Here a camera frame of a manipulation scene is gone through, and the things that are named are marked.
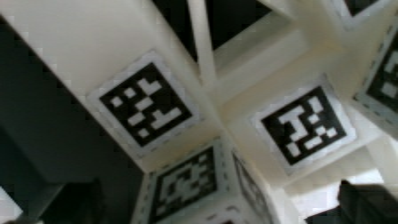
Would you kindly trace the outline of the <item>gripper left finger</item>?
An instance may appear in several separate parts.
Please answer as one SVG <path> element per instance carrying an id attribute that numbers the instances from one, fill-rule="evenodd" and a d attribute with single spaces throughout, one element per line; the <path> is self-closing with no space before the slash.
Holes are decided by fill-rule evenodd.
<path id="1" fill-rule="evenodd" d="M 107 224 L 107 205 L 100 180 L 50 185 L 15 224 Z"/>

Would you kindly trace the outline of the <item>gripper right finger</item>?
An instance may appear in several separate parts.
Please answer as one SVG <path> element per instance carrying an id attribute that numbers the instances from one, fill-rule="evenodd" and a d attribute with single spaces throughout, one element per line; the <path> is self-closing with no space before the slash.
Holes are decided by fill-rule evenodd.
<path id="1" fill-rule="evenodd" d="M 398 224 L 398 199 L 381 184 L 340 183 L 340 205 L 306 224 Z"/>

